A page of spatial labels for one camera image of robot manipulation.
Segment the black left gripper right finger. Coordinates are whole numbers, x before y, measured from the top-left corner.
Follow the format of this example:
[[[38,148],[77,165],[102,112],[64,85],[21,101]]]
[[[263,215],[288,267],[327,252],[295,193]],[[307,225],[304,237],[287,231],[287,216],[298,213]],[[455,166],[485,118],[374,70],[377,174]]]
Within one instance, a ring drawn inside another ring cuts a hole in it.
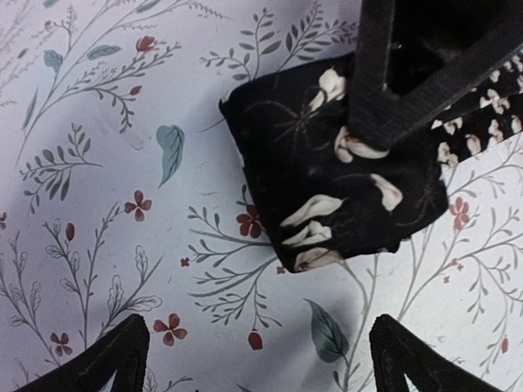
[[[369,333],[376,391],[496,391],[497,388],[451,363],[388,314]]]

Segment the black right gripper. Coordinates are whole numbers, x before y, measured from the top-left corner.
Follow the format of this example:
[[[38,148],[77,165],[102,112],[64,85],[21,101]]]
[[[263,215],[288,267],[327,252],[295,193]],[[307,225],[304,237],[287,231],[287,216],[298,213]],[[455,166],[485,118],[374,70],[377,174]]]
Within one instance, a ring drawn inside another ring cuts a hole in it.
[[[520,1],[363,1],[348,124],[390,149],[521,48]]]

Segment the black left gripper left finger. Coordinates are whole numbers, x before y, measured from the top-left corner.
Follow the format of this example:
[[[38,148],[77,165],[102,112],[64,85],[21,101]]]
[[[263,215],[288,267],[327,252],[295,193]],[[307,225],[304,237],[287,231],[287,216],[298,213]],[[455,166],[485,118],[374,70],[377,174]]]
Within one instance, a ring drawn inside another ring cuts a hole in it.
[[[131,314],[78,357],[17,391],[100,391],[110,379],[112,391],[141,391],[149,346],[144,318]]]

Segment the black floral tie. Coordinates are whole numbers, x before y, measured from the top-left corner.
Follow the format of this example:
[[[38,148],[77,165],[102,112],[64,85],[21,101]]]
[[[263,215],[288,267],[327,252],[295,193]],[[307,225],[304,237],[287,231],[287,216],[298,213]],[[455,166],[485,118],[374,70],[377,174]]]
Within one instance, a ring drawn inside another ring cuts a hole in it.
[[[346,123],[353,55],[266,75],[219,109],[260,221],[284,267],[300,273],[379,252],[449,206],[443,172],[522,129],[522,58],[386,151]]]

